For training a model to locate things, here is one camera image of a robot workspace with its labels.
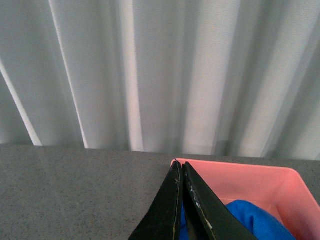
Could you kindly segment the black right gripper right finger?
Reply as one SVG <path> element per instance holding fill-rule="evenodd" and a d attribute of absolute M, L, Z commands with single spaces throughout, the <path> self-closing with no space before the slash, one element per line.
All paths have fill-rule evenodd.
<path fill-rule="evenodd" d="M 182 165 L 183 208 L 190 240 L 254 240 L 189 162 Z"/>

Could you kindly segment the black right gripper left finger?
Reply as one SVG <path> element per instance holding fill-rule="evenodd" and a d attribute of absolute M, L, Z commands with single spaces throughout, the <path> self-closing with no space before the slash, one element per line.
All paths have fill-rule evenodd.
<path fill-rule="evenodd" d="M 130 240 L 178 240 L 181 231 L 184 177 L 174 161 L 149 210 L 131 233 Z"/>

